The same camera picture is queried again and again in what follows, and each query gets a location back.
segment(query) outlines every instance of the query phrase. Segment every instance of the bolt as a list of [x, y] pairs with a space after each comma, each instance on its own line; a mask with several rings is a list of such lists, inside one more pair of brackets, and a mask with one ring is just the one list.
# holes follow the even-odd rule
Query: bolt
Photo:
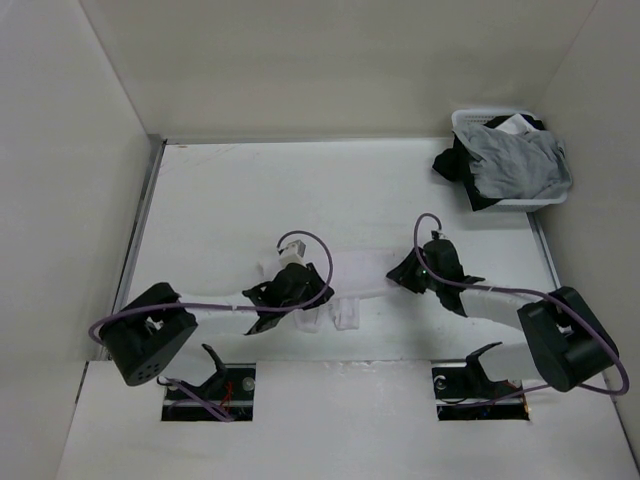
[[253, 392], [256, 388], [256, 382], [251, 377], [246, 377], [242, 379], [242, 389], [245, 392]]
[[433, 379], [433, 384], [435, 385], [436, 390], [441, 392], [442, 390], [447, 388], [447, 377], [445, 377], [444, 375], [438, 375]]

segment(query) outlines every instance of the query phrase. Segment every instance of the cable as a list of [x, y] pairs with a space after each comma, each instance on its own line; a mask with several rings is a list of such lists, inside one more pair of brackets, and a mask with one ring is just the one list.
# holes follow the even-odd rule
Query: cable
[[[460, 283], [460, 282], [454, 282], [451, 280], [447, 280], [446, 278], [442, 278], [441, 276], [439, 276], [437, 273], [435, 273], [433, 270], [431, 270], [431, 268], [429, 268], [429, 266], [427, 265], [427, 262], [425, 262], [424, 258], [422, 258], [422, 255], [420, 253], [420, 245], [418, 243], [418, 236], [420, 233], [420, 224], [422, 223], [422, 220], [424, 220], [425, 218], [431, 218], [433, 220], [435, 220], [438, 223], [438, 229], [442, 230], [442, 222], [440, 221], [440, 219], [432, 214], [432, 213], [423, 213], [422, 215], [420, 215], [418, 217], [418, 219], [416, 220], [416, 224], [413, 228], [413, 250], [416, 254], [416, 257], [418, 258], [418, 262], [420, 262], [420, 265], [422, 266], [422, 268], [424, 268], [426, 270], [426, 272], [429, 274], [429, 276], [431, 278], [433, 278], [434, 280], [440, 282], [440, 283], [444, 283], [445, 285], [449, 285], [451, 287], [457, 287], [457, 288], [462, 288], [462, 289], [471, 289], [471, 290], [484, 290], [484, 291], [492, 291], [492, 292], [500, 292], [500, 293], [507, 293], [507, 294], [511, 294], [511, 295], [515, 295], [515, 294], [525, 294], [525, 295], [533, 295], [535, 297], [540, 297], [548, 302], [553, 303], [556, 307], [558, 307], [560, 310], [562, 310], [564, 313], [566, 313], [567, 315], [569, 315], [571, 317], [572, 320], [574, 320], [578, 325], [580, 325], [582, 328], [584, 328], [584, 330], [591, 335], [591, 337], [598, 343], [598, 345], [600, 346], [600, 348], [602, 348], [604, 350], [604, 352], [609, 356], [609, 358], [611, 358], [611, 361], [613, 362], [613, 364], [616, 366], [616, 368], [618, 369], [618, 372], [620, 372], [620, 378], [622, 379], [622, 387], [620, 387], [620, 389], [618, 390], [607, 390], [604, 388], [599, 388], [599, 387], [594, 387], [592, 385], [579, 385], [579, 387], [584, 388], [585, 390], [589, 390], [592, 392], [597, 392], [597, 393], [602, 393], [605, 395], [616, 395], [616, 396], [620, 396], [620, 395], [624, 395], [629, 391], [629, 374], [627, 373], [627, 370], [624, 368], [624, 365], [622, 364], [622, 361], [620, 360], [620, 357], [618, 357], [618, 355], [616, 355], [616, 352], [609, 346], [609, 344], [605, 341], [604, 338], [602, 338], [598, 332], [596, 332], [593, 327], [591, 327], [591, 325], [589, 325], [580, 315], [578, 315], [576, 312], [574, 312], [571, 308], [569, 308], [567, 305], [565, 305], [564, 303], [562, 303], [560, 300], [557, 300], [556, 298], [552, 297], [551, 295], [549, 295], [548, 293], [544, 293], [544, 292], [539, 292], [537, 290], [531, 290], [528, 288], [507, 288], [507, 287], [494, 287], [494, 286], [487, 286], [487, 285], [477, 285], [477, 284], [465, 284], [465, 283]], [[550, 385], [540, 385], [537, 387], [530, 387], [530, 388], [526, 388], [520, 392], [514, 392], [514, 393], [510, 393], [509, 395], [505, 395], [503, 397], [499, 397], [493, 400], [490, 400], [489, 402], [481, 402], [481, 403], [473, 403], [473, 404], [465, 404], [465, 405], [460, 405], [460, 407], [481, 407], [481, 406], [485, 406], [485, 405], [492, 405], [497, 401], [500, 400], [506, 400], [508, 398], [513, 398], [513, 397], [518, 397], [521, 395], [524, 395], [525, 393], [530, 393], [530, 392], [535, 392], [538, 390], [542, 390], [543, 388], [550, 388]]]
[[[167, 382], [169, 382], [171, 385], [176, 387], [178, 390], [180, 390], [182, 393], [184, 393], [191, 400], [194, 400], [195, 402], [199, 403], [200, 406], [202, 406], [202, 408], [204, 408], [207, 412], [209, 412], [215, 419], [219, 420], [220, 422], [224, 422], [224, 423], [233, 422], [233, 417], [231, 415], [229, 415], [227, 412], [225, 412], [222, 408], [220, 408], [215, 403], [208, 402], [207, 400], [204, 400], [203, 398], [200, 398], [198, 395], [193, 393], [187, 387], [182, 385], [180, 380], [177, 380], [175, 378], [167, 378]], [[174, 406], [179, 405], [180, 403], [187, 402], [187, 401], [188, 401], [187, 399], [176, 400], [175, 402], [173, 402], [169, 406], [168, 410], [171, 410]]]
[[290, 237], [291, 235], [305, 235], [307, 237], [313, 238], [324, 250], [327, 255], [327, 262], [329, 263], [329, 272], [327, 273], [327, 279], [325, 281], [324, 286], [318, 292], [316, 296], [314, 296], [311, 300], [307, 300], [306, 302], [301, 303], [300, 305], [294, 305], [291, 307], [258, 307], [258, 306], [249, 306], [249, 305], [220, 305], [216, 303], [161, 303], [158, 305], [148, 305], [145, 307], [132, 308], [129, 310], [121, 310], [118, 313], [114, 313], [113, 315], [109, 315], [101, 320], [98, 320], [93, 325], [89, 327], [89, 337], [94, 342], [102, 345], [102, 340], [98, 336], [98, 330], [110, 323], [113, 323], [117, 320], [121, 320], [123, 318], [129, 317], [131, 315], [139, 315], [141, 313], [150, 313], [157, 312], [158, 310], [169, 310], [174, 308], [190, 308], [190, 309], [199, 309], [199, 310], [226, 310], [226, 311], [241, 311], [241, 312], [266, 312], [266, 313], [289, 313], [293, 310], [303, 309], [308, 307], [309, 305], [313, 305], [315, 302], [320, 300], [327, 289], [329, 288], [329, 284], [331, 283], [331, 279], [333, 278], [333, 257], [331, 256], [331, 252], [329, 251], [329, 247], [327, 247], [326, 243], [322, 241], [320, 237], [317, 235], [307, 232], [305, 230], [292, 230], [290, 232], [285, 233], [280, 240], [278, 240], [277, 248], [280, 248], [282, 242], [285, 239]]

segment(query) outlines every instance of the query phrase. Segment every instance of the white wall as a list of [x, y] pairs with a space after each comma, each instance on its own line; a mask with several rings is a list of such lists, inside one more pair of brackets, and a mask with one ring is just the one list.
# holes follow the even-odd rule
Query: white wall
[[537, 109], [566, 140], [575, 178], [568, 202], [544, 211], [545, 232], [562, 282], [588, 299], [629, 366], [632, 389], [619, 400], [619, 407], [636, 449], [640, 448], [639, 19], [638, 0], [600, 0]]
[[594, 0], [83, 0], [148, 132], [442, 135], [531, 107]]
[[0, 477], [55, 478], [149, 144], [76, 0], [0, 2]]

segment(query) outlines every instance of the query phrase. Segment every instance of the black cloth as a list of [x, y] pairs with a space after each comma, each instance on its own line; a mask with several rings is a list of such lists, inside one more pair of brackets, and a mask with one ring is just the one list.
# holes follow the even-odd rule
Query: black cloth
[[[522, 116], [538, 130], [546, 130], [544, 123], [540, 120], [535, 120], [530, 115]], [[496, 128], [511, 117], [512, 115], [496, 117], [485, 123], [484, 126], [488, 128]], [[458, 137], [456, 137], [453, 140], [453, 147], [447, 148], [444, 152], [438, 155], [433, 161], [432, 168], [450, 182], [462, 181], [462, 184], [467, 191], [469, 202], [471, 203], [471, 209], [476, 212], [490, 207], [491, 205], [495, 205], [502, 199], [487, 198], [480, 194], [475, 186], [473, 174], [469, 168], [469, 163], [471, 161], [473, 161], [473, 157], [464, 145], [462, 145], [462, 142], [458, 140]]]

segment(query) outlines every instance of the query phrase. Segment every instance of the folded garment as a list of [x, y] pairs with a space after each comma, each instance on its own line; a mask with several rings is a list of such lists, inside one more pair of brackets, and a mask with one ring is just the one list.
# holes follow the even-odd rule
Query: folded garment
[[473, 123], [453, 129], [471, 154], [469, 169], [485, 197], [557, 198], [571, 186], [564, 145], [547, 131], [511, 134]]

